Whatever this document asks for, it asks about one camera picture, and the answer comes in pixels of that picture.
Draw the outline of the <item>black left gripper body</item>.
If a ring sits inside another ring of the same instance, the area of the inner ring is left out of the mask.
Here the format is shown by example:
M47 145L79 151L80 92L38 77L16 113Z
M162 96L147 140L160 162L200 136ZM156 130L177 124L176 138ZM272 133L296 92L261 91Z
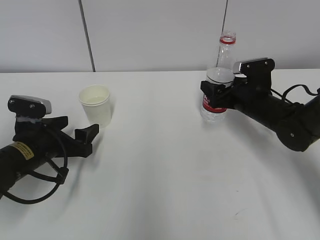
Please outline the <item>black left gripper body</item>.
M42 120L15 122L15 136L13 141L23 142L39 153L55 153L58 158L82 157L86 158L93 153L93 145L82 144L59 129L50 128Z

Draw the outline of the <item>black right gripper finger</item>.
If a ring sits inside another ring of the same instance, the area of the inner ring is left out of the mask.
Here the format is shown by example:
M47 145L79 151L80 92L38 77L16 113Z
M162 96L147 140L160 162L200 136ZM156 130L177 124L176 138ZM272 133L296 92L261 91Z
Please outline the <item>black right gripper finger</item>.
M217 83L204 80L200 83L203 92L202 107L204 109L234 109L231 91L233 81Z

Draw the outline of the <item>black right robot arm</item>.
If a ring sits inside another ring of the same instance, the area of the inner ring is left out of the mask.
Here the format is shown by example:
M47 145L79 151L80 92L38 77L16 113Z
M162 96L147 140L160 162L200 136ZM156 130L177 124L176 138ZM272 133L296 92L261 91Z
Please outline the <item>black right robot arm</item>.
M287 148L304 152L320 138L320 94L303 84L312 100L305 104L289 102L286 96L297 85L275 97L271 83L270 73L247 73L235 77L229 87L202 81L200 89L211 107L237 110L275 132Z

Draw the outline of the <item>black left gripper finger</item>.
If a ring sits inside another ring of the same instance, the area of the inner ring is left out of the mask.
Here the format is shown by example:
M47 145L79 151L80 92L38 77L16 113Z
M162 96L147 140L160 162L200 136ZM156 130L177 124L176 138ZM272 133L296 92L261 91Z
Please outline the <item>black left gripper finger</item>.
M95 137L99 134L100 126L92 124L86 128L78 128L74 130L75 140L81 144L91 144Z
M49 128L62 130L68 126L68 117L59 116L53 118L43 118L41 122Z

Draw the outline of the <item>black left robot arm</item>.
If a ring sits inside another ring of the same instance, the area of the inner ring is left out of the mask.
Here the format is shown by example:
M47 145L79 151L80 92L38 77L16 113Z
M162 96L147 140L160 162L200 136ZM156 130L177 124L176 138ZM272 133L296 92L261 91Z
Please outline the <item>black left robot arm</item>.
M42 118L35 123L16 121L13 142L0 150L1 196L22 204L39 203L64 184L69 173L69 158L86 158L92 154L92 142L100 126L93 124L75 129L75 137L71 137L63 132L67 125L67 116ZM55 186L43 197L33 200L9 193L10 188L26 175L55 183Z

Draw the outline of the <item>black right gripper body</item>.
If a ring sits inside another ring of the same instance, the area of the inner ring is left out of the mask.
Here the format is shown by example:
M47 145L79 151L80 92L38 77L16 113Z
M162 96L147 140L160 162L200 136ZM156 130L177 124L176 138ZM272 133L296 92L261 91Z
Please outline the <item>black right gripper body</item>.
M227 109L270 109L273 106L271 94L271 73L259 72L246 77L235 77L219 95L219 106Z

